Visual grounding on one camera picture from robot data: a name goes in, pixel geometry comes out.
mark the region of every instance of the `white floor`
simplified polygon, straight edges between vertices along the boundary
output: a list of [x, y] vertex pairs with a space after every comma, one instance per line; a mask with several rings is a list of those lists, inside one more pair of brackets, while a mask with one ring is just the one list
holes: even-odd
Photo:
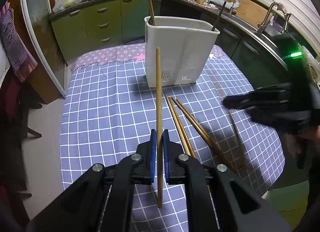
[[63, 191], [59, 136], [64, 101], [60, 98], [29, 112], [28, 127], [42, 134], [39, 139], [30, 136], [22, 144], [27, 188], [32, 194], [24, 205], [31, 219]]

